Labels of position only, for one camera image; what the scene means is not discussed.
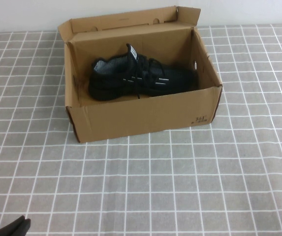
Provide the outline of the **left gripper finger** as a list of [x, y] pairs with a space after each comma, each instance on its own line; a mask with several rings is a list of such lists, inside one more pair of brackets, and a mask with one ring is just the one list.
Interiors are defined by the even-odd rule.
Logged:
[[25, 236], [31, 227], [30, 219], [15, 220], [9, 224], [8, 232], [6, 236]]
[[2, 227], [0, 229], [0, 236], [9, 236], [12, 233], [14, 233], [19, 226], [24, 222], [25, 217], [24, 216], [20, 216], [19, 218], [17, 218], [15, 221], [11, 222], [10, 224]]

